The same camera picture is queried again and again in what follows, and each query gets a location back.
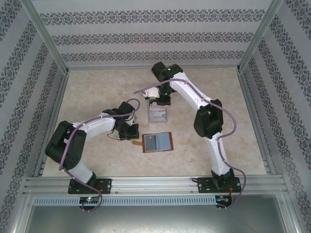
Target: metal panel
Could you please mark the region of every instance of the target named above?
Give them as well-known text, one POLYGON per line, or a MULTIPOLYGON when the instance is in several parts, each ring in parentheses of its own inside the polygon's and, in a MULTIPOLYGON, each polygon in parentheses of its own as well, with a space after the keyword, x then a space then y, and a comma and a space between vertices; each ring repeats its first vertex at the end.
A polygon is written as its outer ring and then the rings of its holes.
POLYGON ((253 53, 255 52, 255 49, 257 48, 257 45, 261 41, 264 33, 268 29, 269 24, 271 23, 274 15, 278 11, 282 3, 283 0, 272 0, 266 14, 264 15, 262 21, 260 22, 260 25, 257 28, 257 31, 255 32, 251 42, 249 43, 249 46, 247 47, 240 64, 238 65, 240 71, 245 70, 247 63, 251 59, 253 53))
POLYGON ((12 233, 23 233, 26 231, 28 220, 33 207, 33 197, 22 197, 17 210, 17 215, 14 219, 12 233))
MULTIPOLYGON (((79 197, 36 197, 34 206, 78 206, 79 197)), ((216 205, 215 196, 103 197, 101 206, 216 205)))
POLYGON ((276 195, 278 206, 280 208, 282 218, 287 232, 301 233, 299 221, 293 208, 293 204, 289 194, 276 195))
POLYGON ((282 221, 274 195, 254 195, 228 211, 203 205, 105 206, 88 214, 78 207, 34 206, 26 232, 285 233, 282 221))

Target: mounting plate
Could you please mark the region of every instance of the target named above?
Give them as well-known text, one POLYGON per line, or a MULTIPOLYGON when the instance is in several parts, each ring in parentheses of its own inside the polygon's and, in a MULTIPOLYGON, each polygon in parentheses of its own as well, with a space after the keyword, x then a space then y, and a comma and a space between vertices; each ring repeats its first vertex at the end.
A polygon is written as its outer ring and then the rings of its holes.
MULTIPOLYGON (((95 188, 98 189, 102 194, 110 194, 111 191, 111 179, 96 179, 95 188)), ((74 179, 70 180, 68 187, 69 194, 97 194, 92 189, 89 189, 74 179)))
POLYGON ((218 190, 217 187, 213 183, 212 177, 200 177, 200 178, 193 178, 193 182, 196 182, 198 184, 198 190, 199 193, 223 193, 223 192, 229 192, 229 187, 231 186, 233 193, 240 193, 241 192, 241 183, 240 179, 238 177, 234 177, 230 184, 228 184, 226 187, 228 188, 225 190, 224 188, 222 190, 218 190))

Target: aluminum frame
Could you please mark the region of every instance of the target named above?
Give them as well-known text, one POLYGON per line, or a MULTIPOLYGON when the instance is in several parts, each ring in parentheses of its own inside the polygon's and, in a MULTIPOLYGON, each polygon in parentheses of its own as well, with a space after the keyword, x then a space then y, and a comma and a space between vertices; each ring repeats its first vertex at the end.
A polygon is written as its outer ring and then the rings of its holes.
POLYGON ((271 155, 269 153, 266 141, 264 139, 264 135, 263 135, 262 130, 260 128, 260 122, 259 122, 259 119, 258 119, 258 116, 256 113, 254 103, 253 103, 252 98, 251 98, 251 94, 250 94, 249 89, 248 89, 247 84, 246 84, 246 79, 244 77, 243 72, 240 72, 238 69, 236 69, 236 71, 237 71, 238 79, 240 82, 241 90, 242 90, 242 93, 243 93, 243 96, 245 99, 246 107, 247 107, 247 110, 248 110, 248 113, 249 113, 249 116, 250 116, 250 119, 251 119, 251 122, 253 125, 253 129, 255 132, 255 136, 256 136, 256 139, 258 142, 258 147, 259 147, 262 159, 263 159, 264 163, 265 162, 267 163, 267 166, 269 168, 269 171, 267 171, 267 173, 275 175, 276 170, 275 170, 275 167, 273 165, 272 158, 271 158, 271 155))
POLYGON ((68 67, 59 52, 57 46, 55 45, 52 36, 49 34, 46 26, 44 25, 39 13, 35 9, 35 6, 32 0, 21 0, 20 3, 22 4, 23 8, 27 12, 28 16, 30 17, 32 23, 36 27, 38 33, 40 34, 43 42, 49 49, 52 57, 54 58, 55 62, 57 63, 58 67, 62 71, 62 74, 65 74, 68 71, 68 67))
MULTIPOLYGON (((159 196, 214 196, 219 193, 200 194, 193 177, 109 177, 112 179, 111 194, 105 197, 159 197, 159 196)), ((279 209, 288 233, 300 233, 301 229, 294 212, 282 175, 248 175, 243 195, 270 195, 277 198, 279 209)), ((68 194, 67 177, 27 178, 12 233, 24 233, 36 197, 85 197, 68 194)))
MULTIPOLYGON (((61 87, 60 87, 60 91, 59 91, 57 99, 56 99, 56 105, 55 105, 55 107, 53 109, 53 114, 52 114, 51 122, 48 125, 47 135, 45 136, 45 139, 44 139, 43 148, 45 148, 47 146, 49 140, 51 139, 51 137, 52 137, 52 135, 54 133, 54 129, 55 129, 55 126, 56 126, 58 114, 59 114, 59 111, 60 111, 60 107, 62 105, 63 97, 64 97, 64 94, 65 94, 65 90, 66 90, 66 87, 67 87, 67 82, 68 82, 69 75, 70 75, 70 71, 67 71, 64 74, 64 77, 63 77, 63 80, 62 80, 62 83, 61 83, 61 87)), ((47 159, 47 156, 45 155, 45 150, 42 150, 41 154, 39 156, 38 165, 35 168, 35 172, 34 172, 34 176, 35 177, 38 177, 40 175, 42 164, 43 164, 43 162, 46 161, 46 159, 47 159)))
POLYGON ((269 25, 273 19, 273 17, 276 15, 278 9, 280 8, 281 4, 283 3, 283 0, 272 0, 269 8, 267 9, 267 12, 263 16, 262 21, 260 22, 260 25, 258 26, 249 46, 247 47, 238 67, 240 70, 244 70, 247 67, 247 64, 251 57, 253 56, 253 53, 255 52, 257 45, 260 43, 264 33, 269 28, 269 25))

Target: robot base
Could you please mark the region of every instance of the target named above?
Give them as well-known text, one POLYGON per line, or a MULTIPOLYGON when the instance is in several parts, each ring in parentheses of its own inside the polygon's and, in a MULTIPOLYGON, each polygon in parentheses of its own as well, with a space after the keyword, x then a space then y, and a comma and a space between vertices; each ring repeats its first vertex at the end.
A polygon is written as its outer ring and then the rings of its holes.
MULTIPOLYGON (((199 193, 240 193, 241 192, 241 183, 238 177, 232 178, 229 182, 222 186, 219 189, 215 186, 213 181, 214 178, 212 177, 200 177, 200 178, 193 178, 192 181, 198 184, 198 191, 199 193)), ((232 198, 230 195, 223 195, 223 196, 215 196, 216 203, 220 204, 217 205, 218 207, 224 208, 228 207, 232 204, 232 198)))
POLYGON ((241 192, 241 183, 238 177, 234 176, 233 170, 218 176, 212 171, 213 177, 193 178, 192 181, 198 184, 199 193, 226 193, 230 189, 233 193, 241 192))
MULTIPOLYGON (((96 188, 102 194, 110 194, 111 191, 111 179, 97 179, 96 175, 93 173, 93 177, 87 182, 88 185, 96 188)), ((92 189, 85 187, 74 179, 70 180, 68 187, 69 194, 97 194, 92 189)))

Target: enclosure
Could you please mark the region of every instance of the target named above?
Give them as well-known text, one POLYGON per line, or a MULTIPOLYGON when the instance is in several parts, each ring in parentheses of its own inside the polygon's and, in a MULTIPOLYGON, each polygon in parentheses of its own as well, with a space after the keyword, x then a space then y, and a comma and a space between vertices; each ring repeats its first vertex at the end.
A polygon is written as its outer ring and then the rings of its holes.
POLYGON ((311 232, 310 3, 1 1, 0 231, 311 232), (158 82, 151 68, 160 61, 178 64, 236 118, 224 147, 247 179, 228 211, 214 207, 225 193, 202 194, 192 181, 212 174, 191 106, 172 93, 167 122, 150 123, 147 101, 134 95, 158 82), (45 148, 61 121, 131 98, 141 102, 140 140, 172 132, 174 150, 143 153, 108 132, 87 141, 83 162, 112 182, 101 207, 82 213, 88 195, 68 194, 70 177, 45 148))

